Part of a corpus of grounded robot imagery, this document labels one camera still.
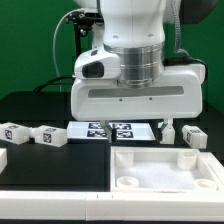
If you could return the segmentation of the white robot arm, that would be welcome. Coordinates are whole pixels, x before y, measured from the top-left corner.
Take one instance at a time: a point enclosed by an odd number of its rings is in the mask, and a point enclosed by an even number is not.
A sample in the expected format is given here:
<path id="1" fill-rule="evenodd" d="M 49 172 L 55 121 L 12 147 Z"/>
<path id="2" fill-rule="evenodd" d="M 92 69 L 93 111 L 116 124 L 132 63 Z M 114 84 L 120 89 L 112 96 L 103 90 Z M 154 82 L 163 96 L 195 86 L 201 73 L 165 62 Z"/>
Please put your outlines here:
<path id="1" fill-rule="evenodd" d="M 99 121 L 110 139 L 111 121 L 160 119 L 163 144 L 175 139 L 173 121 L 202 111 L 203 62 L 180 48 L 165 59 L 163 25 L 198 23 L 218 0 L 95 0 L 83 2 L 86 17 L 99 15 L 93 48 L 75 62 L 71 112 L 78 121 Z"/>

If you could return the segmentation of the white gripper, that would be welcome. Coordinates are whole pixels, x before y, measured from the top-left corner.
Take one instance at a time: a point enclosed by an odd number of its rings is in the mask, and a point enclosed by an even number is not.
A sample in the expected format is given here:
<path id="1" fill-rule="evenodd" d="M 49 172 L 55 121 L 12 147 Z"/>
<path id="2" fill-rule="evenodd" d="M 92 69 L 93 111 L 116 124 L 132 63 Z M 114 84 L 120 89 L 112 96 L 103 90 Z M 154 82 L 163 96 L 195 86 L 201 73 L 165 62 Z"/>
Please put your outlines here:
<path id="1" fill-rule="evenodd" d="M 167 66 L 150 87 L 122 88 L 115 80 L 76 79 L 71 91 L 71 114 L 78 121 L 101 121 L 108 141 L 117 130 L 108 121 L 164 119 L 158 123 L 161 142 L 174 141 L 173 120 L 197 117 L 202 111 L 204 66 Z"/>

